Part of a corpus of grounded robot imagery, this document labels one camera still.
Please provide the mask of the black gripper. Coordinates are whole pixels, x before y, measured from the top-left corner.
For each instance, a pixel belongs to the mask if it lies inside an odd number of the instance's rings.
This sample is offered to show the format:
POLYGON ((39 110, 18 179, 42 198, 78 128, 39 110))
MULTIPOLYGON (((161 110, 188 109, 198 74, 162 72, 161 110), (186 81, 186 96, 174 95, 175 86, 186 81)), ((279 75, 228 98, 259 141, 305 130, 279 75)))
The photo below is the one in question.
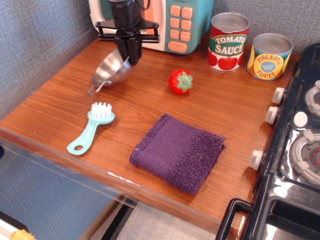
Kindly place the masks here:
POLYGON ((159 24, 142 17, 146 8, 138 0, 110 0, 112 20, 98 21, 101 41, 114 41, 123 60, 135 66, 142 56, 142 43, 159 43, 159 24))

